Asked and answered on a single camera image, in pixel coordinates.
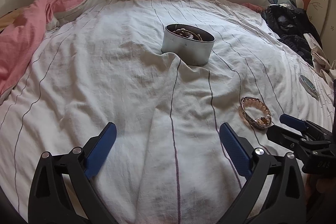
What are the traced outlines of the black jacket pile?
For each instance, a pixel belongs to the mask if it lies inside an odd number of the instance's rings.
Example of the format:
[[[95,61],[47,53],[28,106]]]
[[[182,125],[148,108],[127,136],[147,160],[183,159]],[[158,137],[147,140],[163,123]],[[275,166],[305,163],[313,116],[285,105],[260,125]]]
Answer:
[[[304,34],[311,34],[319,45],[322,43],[305,10],[286,3],[272,4],[261,12],[261,16],[268,27],[278,34],[280,42],[295,51],[309,65],[313,64],[311,49]]]

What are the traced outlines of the beige crumpled cloth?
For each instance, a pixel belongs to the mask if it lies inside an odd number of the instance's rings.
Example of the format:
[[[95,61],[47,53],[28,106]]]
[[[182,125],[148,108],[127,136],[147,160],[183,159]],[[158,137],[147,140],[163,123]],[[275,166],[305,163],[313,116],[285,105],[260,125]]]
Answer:
[[[336,77],[335,61],[332,64],[329,63],[324,51],[311,34],[303,34],[303,36],[310,47],[314,71],[325,80],[329,87],[333,88]]]

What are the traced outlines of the white striped bed sheet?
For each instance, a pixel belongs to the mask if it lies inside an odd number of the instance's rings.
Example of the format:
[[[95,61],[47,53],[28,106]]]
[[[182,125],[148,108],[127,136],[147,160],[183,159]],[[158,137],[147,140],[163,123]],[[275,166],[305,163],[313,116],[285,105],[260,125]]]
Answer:
[[[162,53],[165,26],[215,38],[204,66]],[[244,178],[221,145],[228,122],[286,150],[240,116],[242,97],[331,129],[333,90],[252,10],[226,0],[86,0],[56,16],[16,85],[1,94],[1,188],[22,218],[41,153],[67,153],[108,122],[117,140],[93,184],[120,223],[215,223]],[[304,75],[319,98],[299,82]]]

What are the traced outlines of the pink blanket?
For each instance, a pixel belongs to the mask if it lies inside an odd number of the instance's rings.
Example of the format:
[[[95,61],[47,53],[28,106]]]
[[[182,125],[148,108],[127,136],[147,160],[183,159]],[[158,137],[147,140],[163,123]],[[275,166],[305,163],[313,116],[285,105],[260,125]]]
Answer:
[[[1,32],[1,94],[22,77],[56,16],[72,12],[85,1],[35,0]]]

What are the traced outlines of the round decorated tin lid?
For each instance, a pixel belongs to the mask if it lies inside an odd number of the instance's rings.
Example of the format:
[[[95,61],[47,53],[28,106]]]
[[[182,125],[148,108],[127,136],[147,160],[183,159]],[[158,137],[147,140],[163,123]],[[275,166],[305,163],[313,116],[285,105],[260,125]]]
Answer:
[[[299,82],[308,94],[310,94],[315,99],[319,98],[319,94],[316,87],[307,77],[305,77],[304,75],[300,75]]]

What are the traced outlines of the rose gold pearl bangle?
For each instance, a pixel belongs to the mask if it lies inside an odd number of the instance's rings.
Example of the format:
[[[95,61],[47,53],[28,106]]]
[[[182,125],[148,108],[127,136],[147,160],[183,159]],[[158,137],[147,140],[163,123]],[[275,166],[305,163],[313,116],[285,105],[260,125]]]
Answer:
[[[264,102],[254,97],[242,97],[240,112],[245,121],[258,130],[265,130],[271,126],[272,114]]]

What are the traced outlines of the round silver metal tin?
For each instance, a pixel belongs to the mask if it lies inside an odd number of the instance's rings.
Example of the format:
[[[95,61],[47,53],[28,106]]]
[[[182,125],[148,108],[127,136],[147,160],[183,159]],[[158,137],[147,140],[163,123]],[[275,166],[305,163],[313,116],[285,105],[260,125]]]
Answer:
[[[215,43],[214,36],[196,26],[169,24],[165,26],[162,53],[175,53],[191,66],[204,66],[208,63]]]

